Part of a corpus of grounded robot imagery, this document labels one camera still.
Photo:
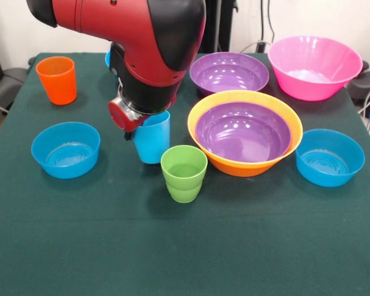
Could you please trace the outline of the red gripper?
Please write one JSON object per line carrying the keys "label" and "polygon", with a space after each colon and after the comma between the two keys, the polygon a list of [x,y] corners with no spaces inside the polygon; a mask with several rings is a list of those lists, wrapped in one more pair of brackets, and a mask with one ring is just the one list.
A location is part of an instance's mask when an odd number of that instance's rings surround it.
{"label": "red gripper", "polygon": [[124,139],[126,141],[132,141],[135,130],[149,118],[149,115],[141,114],[129,108],[120,97],[110,101],[108,108],[114,123],[125,132]]}

